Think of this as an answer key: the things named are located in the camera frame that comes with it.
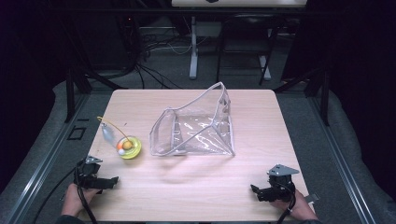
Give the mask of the clear plastic zipper bag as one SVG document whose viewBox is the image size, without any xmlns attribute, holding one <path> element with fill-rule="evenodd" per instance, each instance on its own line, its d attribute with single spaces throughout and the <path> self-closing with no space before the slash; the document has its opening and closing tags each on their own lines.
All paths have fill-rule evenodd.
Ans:
<svg viewBox="0 0 396 224">
<path fill-rule="evenodd" d="M 149 133 L 153 156 L 234 156 L 231 100 L 218 82 L 180 107 L 167 107 Z"/>
</svg>

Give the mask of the yellow round cat toy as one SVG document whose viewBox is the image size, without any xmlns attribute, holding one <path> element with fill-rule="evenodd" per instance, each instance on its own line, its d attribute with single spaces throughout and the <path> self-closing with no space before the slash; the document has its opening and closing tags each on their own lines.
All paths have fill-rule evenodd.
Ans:
<svg viewBox="0 0 396 224">
<path fill-rule="evenodd" d="M 116 149 L 124 160 L 137 157 L 142 149 L 141 141 L 132 135 L 127 135 L 120 127 L 103 117 L 97 117 L 104 139 Z"/>
</svg>

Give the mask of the aluminium floor rail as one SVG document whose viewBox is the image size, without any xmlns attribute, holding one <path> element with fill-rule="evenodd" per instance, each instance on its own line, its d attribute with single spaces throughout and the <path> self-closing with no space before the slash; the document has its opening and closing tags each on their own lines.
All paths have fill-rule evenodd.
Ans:
<svg viewBox="0 0 396 224">
<path fill-rule="evenodd" d="M 355 177 L 353 176 L 349 165 L 339 147 L 330 126 L 323 121 L 320 111 L 319 103 L 315 98 L 308 97 L 307 102 L 313 110 L 314 116 L 319 123 L 320 129 L 324 132 L 328 144 L 330 146 L 330 154 L 336 166 L 336 169 L 341 176 L 341 179 L 346 188 L 347 194 L 352 201 L 354 208 L 360 218 L 361 224 L 377 224 L 373 213 L 371 212 L 366 200 L 363 197 L 361 188 L 358 186 Z"/>
<path fill-rule="evenodd" d="M 91 147 L 97 125 L 92 95 L 77 99 L 76 114 L 64 121 L 57 102 L 15 178 L 0 195 L 0 224 L 53 224 L 73 181 L 70 171 Z"/>
</svg>

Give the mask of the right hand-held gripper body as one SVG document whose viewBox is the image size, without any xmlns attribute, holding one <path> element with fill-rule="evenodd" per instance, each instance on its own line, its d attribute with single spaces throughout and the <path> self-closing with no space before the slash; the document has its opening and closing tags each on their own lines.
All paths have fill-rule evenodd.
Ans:
<svg viewBox="0 0 396 224">
<path fill-rule="evenodd" d="M 299 174 L 299 171 L 282 164 L 276 164 L 267 174 L 271 186 L 271 202 L 276 200 L 290 202 L 295 192 L 291 176 Z"/>
</svg>

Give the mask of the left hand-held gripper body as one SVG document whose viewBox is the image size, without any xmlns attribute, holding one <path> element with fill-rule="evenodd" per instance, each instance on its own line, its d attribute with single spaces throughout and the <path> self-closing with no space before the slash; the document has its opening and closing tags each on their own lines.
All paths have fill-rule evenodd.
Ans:
<svg viewBox="0 0 396 224">
<path fill-rule="evenodd" d="M 74 183 L 84 189 L 103 189 L 97 177 L 100 162 L 102 160 L 93 156 L 79 161 L 74 170 Z"/>
</svg>

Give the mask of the black chair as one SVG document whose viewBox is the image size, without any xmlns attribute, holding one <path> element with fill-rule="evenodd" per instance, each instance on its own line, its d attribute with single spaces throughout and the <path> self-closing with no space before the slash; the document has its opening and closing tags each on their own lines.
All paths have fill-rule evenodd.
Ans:
<svg viewBox="0 0 396 224">
<path fill-rule="evenodd" d="M 222 70 L 259 69 L 261 85 L 277 35 L 285 23 L 283 17 L 268 14 L 236 14 L 225 19 L 216 46 L 216 81 L 220 81 Z"/>
</svg>

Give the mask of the person's left hand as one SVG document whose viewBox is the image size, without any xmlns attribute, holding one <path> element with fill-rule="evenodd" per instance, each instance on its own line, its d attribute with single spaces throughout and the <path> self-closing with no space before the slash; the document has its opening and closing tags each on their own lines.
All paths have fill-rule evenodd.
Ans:
<svg viewBox="0 0 396 224">
<path fill-rule="evenodd" d="M 99 192 L 99 189 L 83 189 L 83 196 L 87 203 Z M 64 205 L 61 211 L 62 215 L 78 217 L 79 213 L 84 209 L 80 197 L 78 196 L 78 186 L 74 183 L 70 184 L 65 192 Z"/>
</svg>

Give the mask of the person's right hand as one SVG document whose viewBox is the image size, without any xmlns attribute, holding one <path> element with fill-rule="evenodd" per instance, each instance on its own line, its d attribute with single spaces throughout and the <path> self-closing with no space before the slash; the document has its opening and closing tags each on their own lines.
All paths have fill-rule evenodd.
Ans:
<svg viewBox="0 0 396 224">
<path fill-rule="evenodd" d="M 295 204 L 292 208 L 290 208 L 289 203 L 285 203 L 280 200 L 271 202 L 271 205 L 282 211 L 288 211 L 293 218 L 300 221 L 318 220 L 317 215 L 311 209 L 309 204 L 306 202 L 304 195 L 299 190 L 295 190 L 294 195 L 295 195 Z"/>
</svg>

